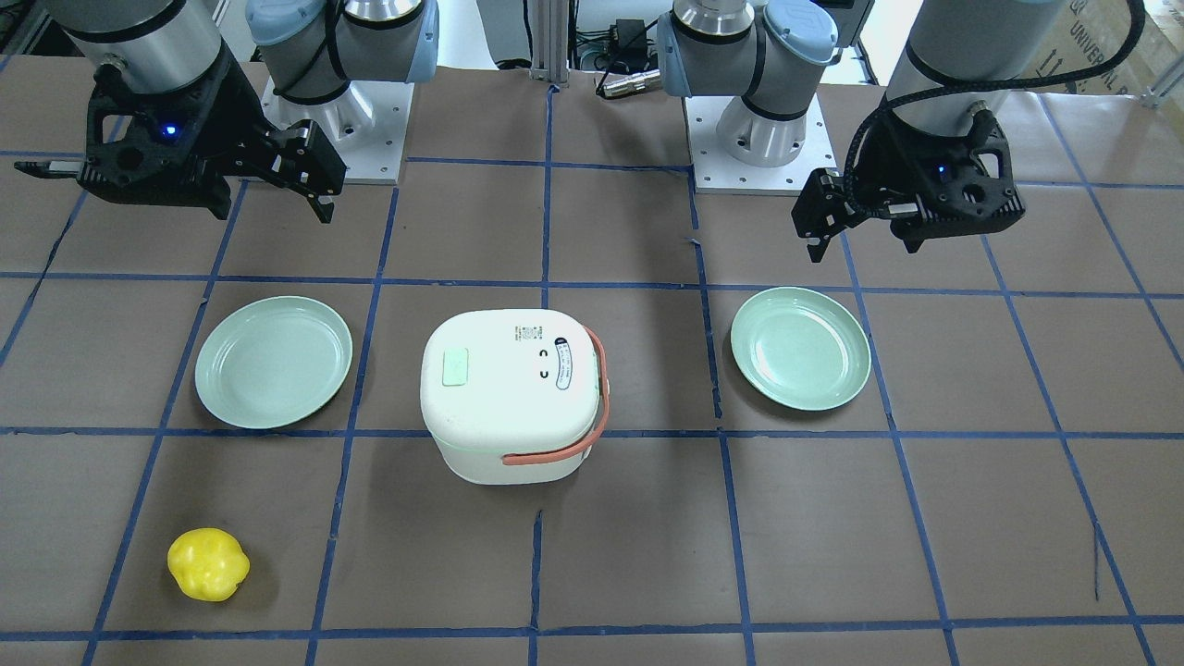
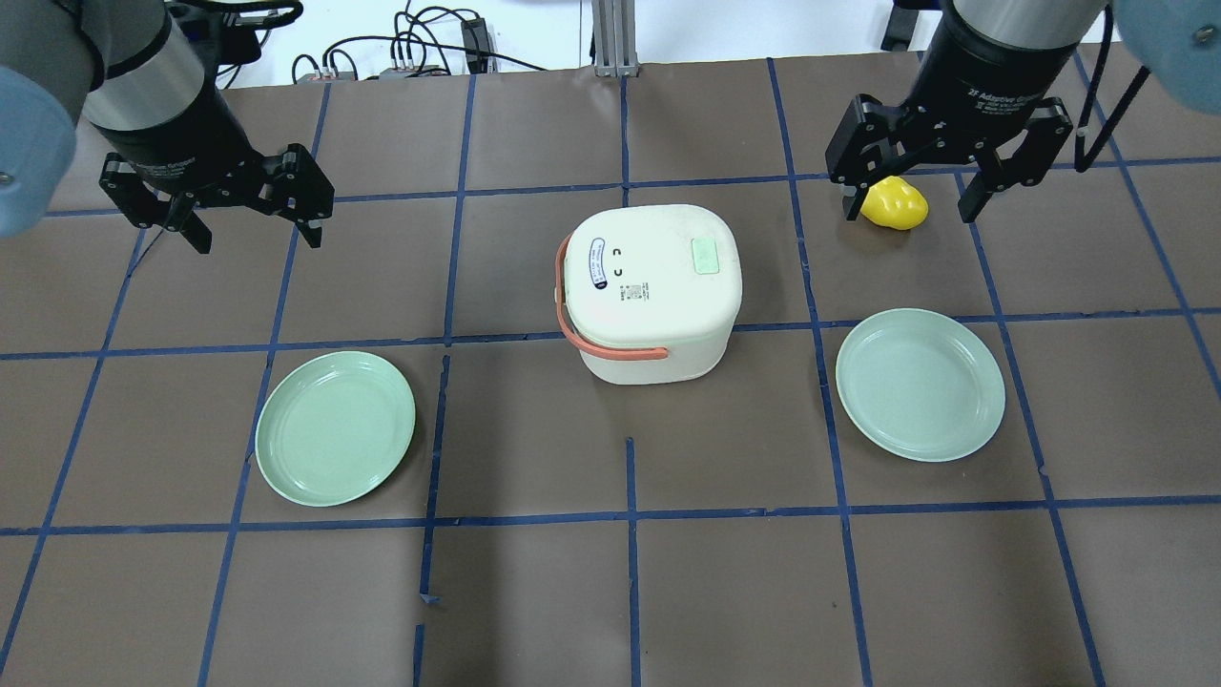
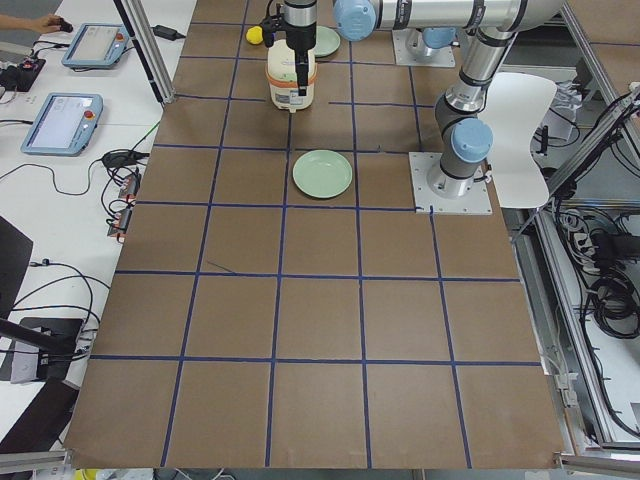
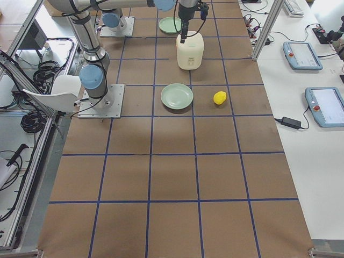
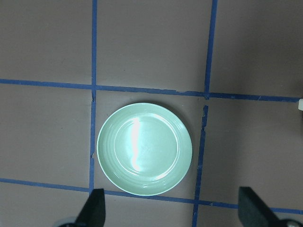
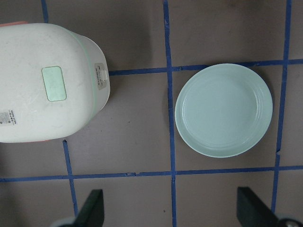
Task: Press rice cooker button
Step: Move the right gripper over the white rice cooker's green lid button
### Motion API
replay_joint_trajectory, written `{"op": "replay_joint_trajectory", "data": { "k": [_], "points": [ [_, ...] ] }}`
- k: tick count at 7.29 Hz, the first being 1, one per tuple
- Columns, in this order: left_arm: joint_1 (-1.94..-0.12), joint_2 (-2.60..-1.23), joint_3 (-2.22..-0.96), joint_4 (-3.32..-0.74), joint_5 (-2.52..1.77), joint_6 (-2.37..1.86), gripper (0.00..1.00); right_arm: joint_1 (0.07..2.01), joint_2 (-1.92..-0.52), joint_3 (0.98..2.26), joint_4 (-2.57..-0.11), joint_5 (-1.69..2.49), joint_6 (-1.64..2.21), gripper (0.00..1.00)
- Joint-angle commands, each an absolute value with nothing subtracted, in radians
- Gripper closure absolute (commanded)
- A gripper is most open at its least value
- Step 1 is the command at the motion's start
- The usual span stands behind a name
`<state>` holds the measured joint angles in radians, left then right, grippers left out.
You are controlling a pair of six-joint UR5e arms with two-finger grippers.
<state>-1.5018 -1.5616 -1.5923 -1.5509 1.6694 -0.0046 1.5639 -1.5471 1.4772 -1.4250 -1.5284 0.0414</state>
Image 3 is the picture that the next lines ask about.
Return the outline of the person hand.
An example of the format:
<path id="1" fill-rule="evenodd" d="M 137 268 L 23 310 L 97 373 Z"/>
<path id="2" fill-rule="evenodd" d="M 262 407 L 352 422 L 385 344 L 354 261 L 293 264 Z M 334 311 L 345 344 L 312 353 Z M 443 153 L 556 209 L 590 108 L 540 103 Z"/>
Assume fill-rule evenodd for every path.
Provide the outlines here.
<path id="1" fill-rule="evenodd" d="M 33 29 L 41 34 L 55 33 L 61 30 L 61 24 L 61 17 L 54 14 L 48 14 L 35 19 L 33 22 Z"/>

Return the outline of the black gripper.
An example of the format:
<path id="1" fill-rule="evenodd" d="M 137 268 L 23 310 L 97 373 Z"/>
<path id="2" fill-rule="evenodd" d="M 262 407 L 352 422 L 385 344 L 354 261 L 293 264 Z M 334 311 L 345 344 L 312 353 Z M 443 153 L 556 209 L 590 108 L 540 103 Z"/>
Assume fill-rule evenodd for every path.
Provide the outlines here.
<path id="1" fill-rule="evenodd" d="M 288 47 L 294 50 L 295 72 L 299 96 L 306 96 L 309 85 L 309 50 L 316 44 L 317 1 L 290 0 L 276 5 L 269 1 L 263 18 L 263 42 L 271 48 L 277 32 L 284 32 Z"/>

